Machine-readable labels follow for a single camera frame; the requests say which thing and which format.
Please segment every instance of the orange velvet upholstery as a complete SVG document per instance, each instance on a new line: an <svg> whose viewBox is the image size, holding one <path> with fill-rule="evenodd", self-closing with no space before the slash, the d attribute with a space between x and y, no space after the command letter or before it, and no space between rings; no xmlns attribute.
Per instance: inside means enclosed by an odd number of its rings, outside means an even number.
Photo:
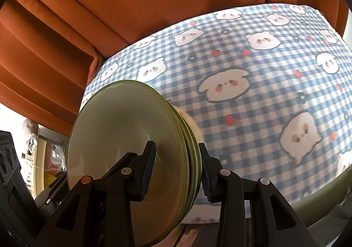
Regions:
<svg viewBox="0 0 352 247"><path fill-rule="evenodd" d="M0 10L0 102L69 135L105 58L179 21L270 2L310 5L344 31L344 0L7 0Z"/></svg>

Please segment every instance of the white wall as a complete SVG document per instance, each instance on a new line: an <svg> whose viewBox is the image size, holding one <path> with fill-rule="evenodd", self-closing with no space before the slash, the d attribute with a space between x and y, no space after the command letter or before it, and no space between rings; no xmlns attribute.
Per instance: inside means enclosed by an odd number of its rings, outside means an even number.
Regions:
<svg viewBox="0 0 352 247"><path fill-rule="evenodd" d="M27 152L24 132L22 129L22 122L25 119L26 117L17 114L0 103L0 130L11 133L17 157L22 167L21 174L24 178L26 178L28 169L26 167L26 161L21 158L22 153L25 154Z"/></svg>
<svg viewBox="0 0 352 247"><path fill-rule="evenodd" d="M62 140L66 144L68 144L68 137L64 136L62 134L59 134L57 132L52 131L51 129L48 129L42 125L39 125L39 135L44 136L46 138L52 139L52 140Z"/></svg>
<svg viewBox="0 0 352 247"><path fill-rule="evenodd" d="M347 45L352 49L352 13L348 11L348 18L344 36L342 39L347 43Z"/></svg>

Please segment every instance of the green plate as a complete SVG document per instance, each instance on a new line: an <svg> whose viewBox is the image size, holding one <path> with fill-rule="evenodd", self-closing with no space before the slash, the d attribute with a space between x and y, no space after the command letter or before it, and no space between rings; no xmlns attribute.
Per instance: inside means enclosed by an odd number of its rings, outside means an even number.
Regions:
<svg viewBox="0 0 352 247"><path fill-rule="evenodd" d="M171 104L169 105L172 108L175 115L178 117L179 123L181 125L181 129L186 141L188 159L189 159L189 188L188 188L186 205L185 205L184 214L183 214L183 218L184 218L184 216L187 215L189 210L191 210L191 207L194 203L197 180L199 178L199 170L197 169L197 158L196 158L195 147L194 147L194 142L192 140L191 132L188 130L185 124L185 121L183 120L181 115L175 110L175 108Z"/></svg>
<svg viewBox="0 0 352 247"><path fill-rule="evenodd" d="M196 185L196 192L195 192L195 196L194 196L194 200L192 205L194 204L195 200L197 199L197 195L199 193L199 189L200 189L200 185L202 182L202 157L201 157L201 153L200 153L200 149L196 140L196 137L194 136L192 129L190 128L190 126L188 125L187 121L184 120L184 123L186 124L188 130L190 131L191 137L192 137L192 141L194 144L194 154L196 155L196 169L198 171L198 178L197 178L197 185Z"/></svg>
<svg viewBox="0 0 352 247"><path fill-rule="evenodd" d="M179 107L174 107L174 108L180 114L180 116L183 118L187 128L192 132L191 136L192 136L193 142L194 142L195 147L196 147L196 156L197 156L197 159L198 159L198 169L201 171L202 170L202 158L201 158L201 154L200 154L198 143L204 143L205 142L204 138L203 138L203 135L202 135L202 133L201 133L196 121L189 114L184 112Z"/></svg>
<svg viewBox="0 0 352 247"><path fill-rule="evenodd" d="M131 202L136 246L162 241L184 213L189 161L178 117L148 85L117 81L87 101L68 144L67 174L72 188L84 175L101 178L128 151L141 154L147 140L155 141L157 156L145 200Z"/></svg>

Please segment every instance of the cartoon dog print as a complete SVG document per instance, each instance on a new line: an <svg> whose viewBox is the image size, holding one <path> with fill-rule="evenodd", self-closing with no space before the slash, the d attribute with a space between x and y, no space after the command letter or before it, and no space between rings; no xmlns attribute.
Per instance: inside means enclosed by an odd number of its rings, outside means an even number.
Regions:
<svg viewBox="0 0 352 247"><path fill-rule="evenodd" d="M343 173L352 164L352 150L346 151L337 156L336 176Z"/></svg>
<svg viewBox="0 0 352 247"><path fill-rule="evenodd" d="M154 36L148 36L146 38L141 39L140 41L137 41L134 45L134 49L139 49L148 46L151 44L153 40L156 38Z"/></svg>
<svg viewBox="0 0 352 247"><path fill-rule="evenodd" d="M148 82L166 71L166 65L163 58L158 58L157 60L148 63L139 68L137 81Z"/></svg>
<svg viewBox="0 0 352 247"><path fill-rule="evenodd" d="M192 41L194 41L196 38L202 36L204 34L204 31L197 29L197 28L191 28L187 31L184 31L183 33L179 35L174 35L175 39L175 44L177 46L182 46L185 44L188 44Z"/></svg>
<svg viewBox="0 0 352 247"><path fill-rule="evenodd" d="M287 17L284 17L283 15L279 15L278 13L269 14L265 16L265 18L268 21L270 21L273 25L285 25L290 22L290 20Z"/></svg>
<svg viewBox="0 0 352 247"><path fill-rule="evenodd" d="M255 50L273 49L280 45L280 41L269 31L246 35L245 38L249 42L251 48Z"/></svg>
<svg viewBox="0 0 352 247"><path fill-rule="evenodd" d="M84 96L83 96L80 110L81 110L81 109L83 108L83 106L88 102L88 100L91 98L92 95L93 95L93 93L92 93L92 92L89 92L87 95L84 95Z"/></svg>
<svg viewBox="0 0 352 247"><path fill-rule="evenodd" d="M236 99L247 92L250 82L249 72L244 69L229 69L218 72L202 80L197 88L198 94L205 94L210 103Z"/></svg>
<svg viewBox="0 0 352 247"><path fill-rule="evenodd" d="M113 75L115 73L115 71L119 68L119 65L117 62L114 62L113 64L111 64L108 68L106 68L103 71L103 74L101 75L100 81L105 81L106 79L108 79L111 75Z"/></svg>
<svg viewBox="0 0 352 247"><path fill-rule="evenodd" d="M339 64L335 60L335 56L327 52L316 56L316 65L322 67L327 74L335 74L339 71Z"/></svg>
<svg viewBox="0 0 352 247"><path fill-rule="evenodd" d="M243 13L235 8L215 12L217 19L238 19Z"/></svg>
<svg viewBox="0 0 352 247"><path fill-rule="evenodd" d="M291 11L294 11L295 13L306 14L306 11L304 10L304 7L302 7L302 6L289 5L288 7L290 8Z"/></svg>
<svg viewBox="0 0 352 247"><path fill-rule="evenodd" d="M321 141L314 117L308 112L301 112L283 128L279 143L281 148L299 164L302 157L311 152Z"/></svg>
<svg viewBox="0 0 352 247"><path fill-rule="evenodd" d="M180 107L174 106L175 110L181 115L181 117L187 122L187 124L190 126L197 143L205 143L203 134L201 132L201 129L199 128L197 122L185 111L183 111Z"/></svg>
<svg viewBox="0 0 352 247"><path fill-rule="evenodd" d="M334 38L328 30L318 30L318 31L326 39L327 42L337 43L337 39Z"/></svg>

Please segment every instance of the checkered fabric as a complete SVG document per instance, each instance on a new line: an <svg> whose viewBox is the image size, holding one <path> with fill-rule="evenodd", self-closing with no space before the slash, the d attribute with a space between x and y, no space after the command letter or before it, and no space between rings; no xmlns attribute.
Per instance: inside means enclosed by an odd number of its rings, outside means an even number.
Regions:
<svg viewBox="0 0 352 247"><path fill-rule="evenodd" d="M146 82L193 117L224 168L269 178L292 203L352 163L351 70L350 49L319 11L264 4L182 21L125 48L103 64L83 99L118 80ZM236 81L226 78L231 73ZM307 142L308 129L294 121L303 123L300 115L310 115L315 133ZM280 143L285 127L287 144ZM195 209L202 205L219 210L201 190ZM188 223L218 220L191 214Z"/></svg>

